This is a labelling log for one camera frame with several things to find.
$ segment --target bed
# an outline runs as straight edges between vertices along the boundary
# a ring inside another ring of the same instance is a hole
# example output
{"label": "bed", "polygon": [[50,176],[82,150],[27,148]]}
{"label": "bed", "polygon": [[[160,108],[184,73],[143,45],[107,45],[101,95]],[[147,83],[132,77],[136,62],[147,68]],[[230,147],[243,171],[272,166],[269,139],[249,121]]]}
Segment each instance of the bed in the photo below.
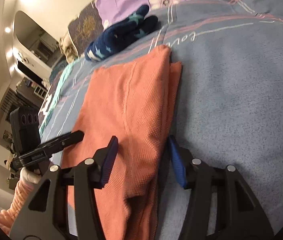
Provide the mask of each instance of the bed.
{"label": "bed", "polygon": [[[283,226],[283,0],[179,0],[162,8],[158,0],[147,1],[155,5],[150,14],[159,18],[157,30],[100,63],[83,57],[73,62],[42,142],[72,130],[95,69],[129,62],[165,44],[172,62],[183,64],[171,133],[211,166],[235,164],[278,232]],[[107,20],[121,20],[140,5],[108,15],[103,2],[89,6],[94,14],[98,10],[104,28]],[[53,90],[41,113],[50,108]],[[60,165],[61,159],[62,152],[51,161]],[[165,153],[158,187],[155,239],[178,239],[190,192],[177,184]],[[69,206],[69,231],[76,235],[74,217]],[[212,223],[209,229],[213,232]]]}

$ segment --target fabric fold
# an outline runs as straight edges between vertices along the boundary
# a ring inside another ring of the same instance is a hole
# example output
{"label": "fabric fold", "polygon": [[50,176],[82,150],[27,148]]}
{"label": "fabric fold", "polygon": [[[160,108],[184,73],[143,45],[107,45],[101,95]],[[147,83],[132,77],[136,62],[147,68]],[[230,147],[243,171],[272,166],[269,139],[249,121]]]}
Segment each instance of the fabric fold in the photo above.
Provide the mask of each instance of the fabric fold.
{"label": "fabric fold", "polygon": [[[118,137],[109,183],[95,190],[107,240],[154,239],[158,164],[181,73],[180,62],[170,64],[170,52],[161,45],[132,62],[95,70],[73,128],[84,139],[64,150],[62,168],[72,167]],[[74,207],[73,187],[68,202]]]}

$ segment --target person's sleeve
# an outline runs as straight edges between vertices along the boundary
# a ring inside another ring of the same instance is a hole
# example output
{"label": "person's sleeve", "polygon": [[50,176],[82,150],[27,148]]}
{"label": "person's sleeve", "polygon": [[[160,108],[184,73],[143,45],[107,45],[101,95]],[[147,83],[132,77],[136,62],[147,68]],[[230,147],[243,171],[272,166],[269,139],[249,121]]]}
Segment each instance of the person's sleeve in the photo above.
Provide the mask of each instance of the person's sleeve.
{"label": "person's sleeve", "polygon": [[8,210],[0,211],[0,228],[7,235],[9,234],[12,224],[31,191],[32,187],[30,185],[19,180],[15,188],[15,195],[10,208]]}

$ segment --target folded navy socks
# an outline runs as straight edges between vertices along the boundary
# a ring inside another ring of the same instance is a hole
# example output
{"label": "folded navy socks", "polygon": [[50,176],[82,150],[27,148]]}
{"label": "folded navy socks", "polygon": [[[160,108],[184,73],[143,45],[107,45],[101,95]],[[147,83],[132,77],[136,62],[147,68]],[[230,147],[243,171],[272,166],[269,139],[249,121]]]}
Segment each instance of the folded navy socks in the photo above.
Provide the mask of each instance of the folded navy socks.
{"label": "folded navy socks", "polygon": [[104,60],[152,32],[158,18],[154,15],[145,18],[148,11],[149,6],[142,5],[126,19],[107,28],[85,49],[86,60]]}

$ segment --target teal star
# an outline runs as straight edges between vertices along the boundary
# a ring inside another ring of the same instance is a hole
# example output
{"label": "teal star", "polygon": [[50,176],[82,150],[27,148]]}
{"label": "teal star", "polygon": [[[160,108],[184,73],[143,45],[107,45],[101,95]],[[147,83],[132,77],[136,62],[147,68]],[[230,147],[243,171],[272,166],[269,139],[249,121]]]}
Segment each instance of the teal star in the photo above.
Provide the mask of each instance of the teal star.
{"label": "teal star", "polygon": [[104,57],[106,57],[104,54],[102,54],[102,53],[100,52],[100,49],[97,49],[96,46],[95,46],[95,49],[96,49],[96,55],[97,55],[99,58],[104,58]]}
{"label": "teal star", "polygon": [[143,19],[144,17],[134,12],[132,15],[129,15],[128,18],[129,18],[128,22],[136,22],[136,24],[138,25],[139,19]]}
{"label": "teal star", "polygon": [[140,38],[142,38],[142,37],[144,37],[144,36],[146,36],[146,35],[147,35],[147,33],[145,33],[142,29],[140,29],[140,30],[139,30],[139,33],[138,33],[138,34],[135,34],[134,36],[135,36],[136,38],[140,39]]}

